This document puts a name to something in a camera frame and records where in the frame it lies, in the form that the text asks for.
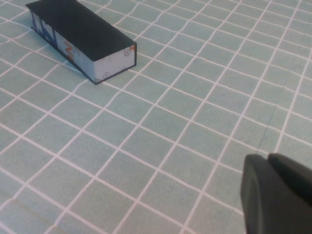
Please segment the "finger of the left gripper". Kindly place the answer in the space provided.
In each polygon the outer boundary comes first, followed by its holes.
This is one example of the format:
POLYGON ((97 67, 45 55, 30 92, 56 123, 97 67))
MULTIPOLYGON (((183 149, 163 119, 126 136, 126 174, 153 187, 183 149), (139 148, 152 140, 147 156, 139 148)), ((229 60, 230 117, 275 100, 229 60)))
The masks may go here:
POLYGON ((246 155, 240 197, 248 234, 310 234, 312 197, 299 197, 264 158, 246 155))
POLYGON ((312 171, 308 167, 278 153, 269 154, 267 161, 299 197, 312 196, 312 171))

